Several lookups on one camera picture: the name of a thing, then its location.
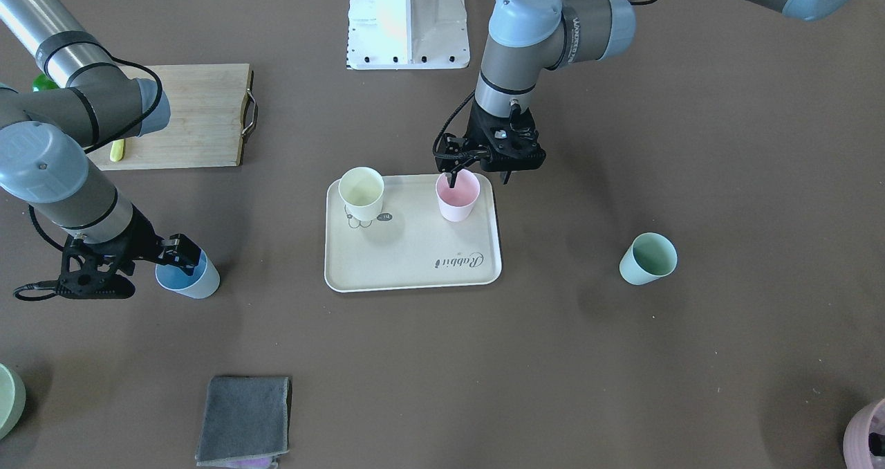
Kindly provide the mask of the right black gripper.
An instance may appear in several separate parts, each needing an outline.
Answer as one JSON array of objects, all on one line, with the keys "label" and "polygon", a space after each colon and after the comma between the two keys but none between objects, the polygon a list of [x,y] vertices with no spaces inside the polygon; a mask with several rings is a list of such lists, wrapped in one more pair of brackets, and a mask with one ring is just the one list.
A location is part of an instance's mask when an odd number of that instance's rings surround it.
[{"label": "right black gripper", "polygon": [[136,260],[167,264],[192,276],[202,250],[183,234],[165,239],[138,208],[120,235],[98,244],[68,236],[62,251],[62,268],[55,293],[69,299],[124,299],[135,293],[126,278],[135,273]]}]

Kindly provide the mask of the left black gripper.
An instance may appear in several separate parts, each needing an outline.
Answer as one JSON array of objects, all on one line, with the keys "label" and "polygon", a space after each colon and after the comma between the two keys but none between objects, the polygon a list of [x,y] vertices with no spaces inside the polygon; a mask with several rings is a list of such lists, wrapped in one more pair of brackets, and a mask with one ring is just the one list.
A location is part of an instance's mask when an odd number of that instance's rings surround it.
[{"label": "left black gripper", "polygon": [[434,142],[434,160],[439,172],[449,172],[449,189],[456,187],[459,170],[477,161],[484,172],[502,172],[502,184],[507,185],[512,172],[538,169],[543,164],[546,153],[538,136],[531,110],[513,104],[505,116],[498,117],[474,101],[465,135],[457,138],[440,133]]}]

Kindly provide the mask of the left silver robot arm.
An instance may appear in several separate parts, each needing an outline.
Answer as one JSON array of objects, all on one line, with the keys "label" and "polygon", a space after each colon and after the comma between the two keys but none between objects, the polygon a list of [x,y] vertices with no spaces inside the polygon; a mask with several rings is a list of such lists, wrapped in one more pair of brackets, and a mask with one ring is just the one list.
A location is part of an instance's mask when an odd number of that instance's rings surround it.
[{"label": "left silver robot arm", "polygon": [[[635,36],[636,6],[657,0],[495,0],[489,34],[462,137],[441,131],[434,141],[436,166],[449,187],[480,163],[508,181],[534,170],[546,154],[529,109],[543,70],[585,60],[613,58]],[[782,15],[816,21],[849,0],[745,0]]]}]

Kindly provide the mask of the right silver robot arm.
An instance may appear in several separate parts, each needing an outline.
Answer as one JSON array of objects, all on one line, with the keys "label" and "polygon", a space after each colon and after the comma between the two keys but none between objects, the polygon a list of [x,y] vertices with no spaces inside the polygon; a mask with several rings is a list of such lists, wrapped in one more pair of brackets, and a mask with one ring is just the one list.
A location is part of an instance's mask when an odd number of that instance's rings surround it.
[{"label": "right silver robot arm", "polygon": [[138,260],[157,265],[166,289],[199,299],[218,271],[183,234],[164,239],[88,158],[88,153],[168,125],[160,78],[128,78],[59,0],[1,0],[2,21],[57,88],[2,86],[2,188],[66,232],[57,279],[20,286],[21,301],[122,299]]}]

